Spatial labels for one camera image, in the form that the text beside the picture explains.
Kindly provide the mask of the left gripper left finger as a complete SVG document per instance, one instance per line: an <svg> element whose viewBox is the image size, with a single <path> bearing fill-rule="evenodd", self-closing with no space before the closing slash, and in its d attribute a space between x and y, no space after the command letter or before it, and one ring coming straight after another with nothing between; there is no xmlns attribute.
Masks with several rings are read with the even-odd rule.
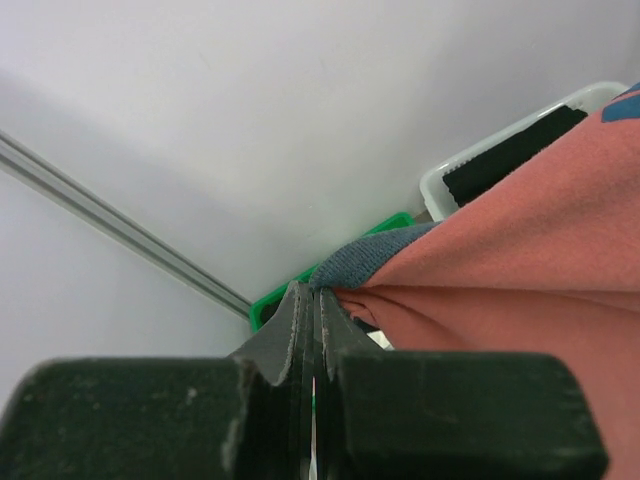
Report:
<svg viewBox="0 0 640 480"><path fill-rule="evenodd" d="M313 297L294 282L225 357L41 363L1 418L5 479L305 479Z"/></svg>

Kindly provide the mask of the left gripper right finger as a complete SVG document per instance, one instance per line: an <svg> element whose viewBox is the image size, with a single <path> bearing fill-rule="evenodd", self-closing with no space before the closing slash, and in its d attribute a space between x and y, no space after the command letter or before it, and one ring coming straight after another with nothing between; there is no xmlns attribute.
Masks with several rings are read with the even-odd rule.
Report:
<svg viewBox="0 0 640 480"><path fill-rule="evenodd" d="M387 351L314 295L322 479L600 479L609 455L576 378L523 352Z"/></svg>

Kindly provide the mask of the red tank top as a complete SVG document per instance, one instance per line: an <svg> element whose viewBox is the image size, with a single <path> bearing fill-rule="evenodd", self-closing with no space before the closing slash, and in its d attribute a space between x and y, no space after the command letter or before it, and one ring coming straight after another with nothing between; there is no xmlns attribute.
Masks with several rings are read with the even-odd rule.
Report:
<svg viewBox="0 0 640 480"><path fill-rule="evenodd" d="M437 224L358 239L313 273L399 349L553 355L612 461L639 475L639 90Z"/></svg>

